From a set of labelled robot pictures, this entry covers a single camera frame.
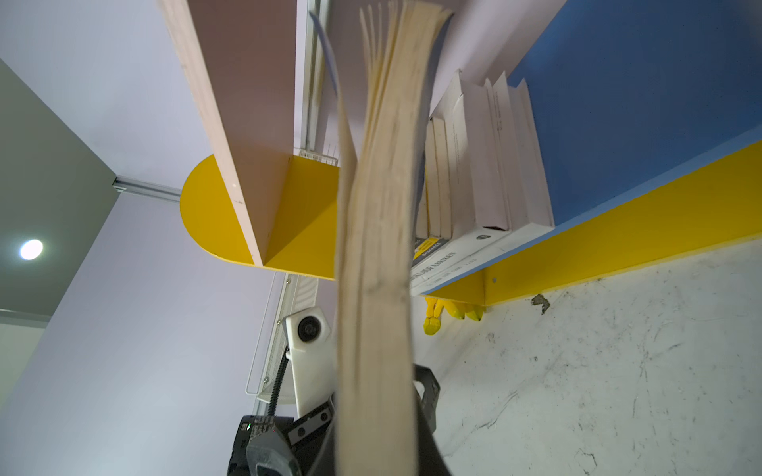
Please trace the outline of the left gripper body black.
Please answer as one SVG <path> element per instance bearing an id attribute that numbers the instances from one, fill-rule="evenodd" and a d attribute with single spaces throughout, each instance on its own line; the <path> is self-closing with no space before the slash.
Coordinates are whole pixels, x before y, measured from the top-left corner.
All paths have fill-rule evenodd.
<path id="1" fill-rule="evenodd" d="M 236 428 L 228 475 L 333 475 L 333 417 L 327 401 L 294 420 L 244 416 Z"/>

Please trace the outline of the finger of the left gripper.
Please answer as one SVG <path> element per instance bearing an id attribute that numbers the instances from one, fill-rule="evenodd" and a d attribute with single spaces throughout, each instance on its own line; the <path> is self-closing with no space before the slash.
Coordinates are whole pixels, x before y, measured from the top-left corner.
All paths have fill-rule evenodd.
<path id="1" fill-rule="evenodd" d="M 441 392 L 441 386 L 434 372 L 423 365 L 414 366 L 414 382 L 423 386 L 423 394 L 420 396 L 421 410 L 432 434 L 437 429 L 437 406 Z"/>

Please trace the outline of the white Javen Mao portfolio book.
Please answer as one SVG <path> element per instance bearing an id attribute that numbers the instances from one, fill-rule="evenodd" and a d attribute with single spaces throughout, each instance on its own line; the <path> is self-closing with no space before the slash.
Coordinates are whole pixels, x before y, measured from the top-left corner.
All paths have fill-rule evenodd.
<path id="1" fill-rule="evenodd" d="M 507 205 L 510 231 L 491 245 L 464 260 L 458 275 L 438 287 L 515 250 L 555 227 L 551 198 L 541 157 L 539 139 L 526 83 L 508 84 L 500 75 L 497 81 L 480 85 L 488 91 L 497 164 Z"/>

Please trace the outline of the white Chokladfabriken book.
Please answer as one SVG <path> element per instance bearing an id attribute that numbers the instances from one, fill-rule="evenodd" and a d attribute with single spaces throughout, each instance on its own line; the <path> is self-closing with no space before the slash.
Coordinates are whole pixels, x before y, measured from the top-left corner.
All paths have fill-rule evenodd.
<path id="1" fill-rule="evenodd" d="M 464 260 L 510 231 L 487 89 L 464 81 L 456 73 L 433 117 L 446 123 L 452 238 L 422 264 L 412 267 L 414 294 L 438 287 L 442 281 L 458 275 L 458 266 Z"/>

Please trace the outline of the yellow paperback book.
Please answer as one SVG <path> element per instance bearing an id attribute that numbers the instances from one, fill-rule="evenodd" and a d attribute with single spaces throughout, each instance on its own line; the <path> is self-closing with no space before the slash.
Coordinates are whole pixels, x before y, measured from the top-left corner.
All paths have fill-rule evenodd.
<path id="1" fill-rule="evenodd" d="M 433 117 L 430 120 L 434 124 L 437 167 L 440 187 L 440 209 L 442 222 L 442 237 L 428 237 L 421 241 L 415 238 L 415 252 L 413 266 L 422 264 L 430 258 L 439 248 L 448 243 L 452 238 L 452 194 L 450 193 L 450 154 L 448 153 L 448 141 L 446 140 L 446 123 L 444 119 Z M 427 195 L 425 176 L 425 153 L 424 153 L 424 188 L 422 194 Z"/>

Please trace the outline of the black book white characters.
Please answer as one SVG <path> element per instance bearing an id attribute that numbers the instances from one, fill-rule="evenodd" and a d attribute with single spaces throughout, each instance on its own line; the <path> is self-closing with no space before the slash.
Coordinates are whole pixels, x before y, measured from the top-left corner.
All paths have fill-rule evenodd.
<path id="1" fill-rule="evenodd" d="M 427 189 L 429 236 L 432 238 L 441 238 L 442 222 L 440 209 L 440 187 L 437 167 L 435 132 L 432 120 L 428 121 L 426 128 L 425 176 Z"/>

